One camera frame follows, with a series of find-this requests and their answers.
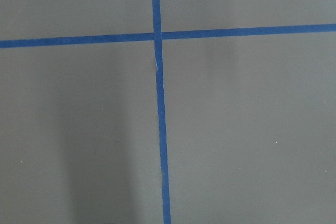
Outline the long vertical blue tape line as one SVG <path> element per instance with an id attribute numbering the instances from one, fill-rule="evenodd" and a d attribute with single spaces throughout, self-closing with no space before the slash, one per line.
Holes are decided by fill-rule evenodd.
<path id="1" fill-rule="evenodd" d="M 171 223 L 160 0 L 152 0 L 152 13 L 153 13 L 153 33 L 154 33 L 154 55 L 156 63 L 156 93 L 157 93 L 157 108 L 158 108 L 160 167 L 162 175 L 163 222 Z"/>

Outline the long horizontal blue tape line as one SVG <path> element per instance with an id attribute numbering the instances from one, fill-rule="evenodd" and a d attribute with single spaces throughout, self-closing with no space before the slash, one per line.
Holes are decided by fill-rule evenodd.
<path id="1" fill-rule="evenodd" d="M 328 33 L 335 32 L 335 24 L 247 27 L 210 30 L 164 31 L 161 33 L 163 40 L 216 38 L 277 34 L 302 34 L 302 33 Z M 104 44 L 113 42 L 153 41 L 154 33 L 71 36 L 54 38 L 33 38 L 2 40 L 1 48 L 23 48 L 63 45 Z"/>

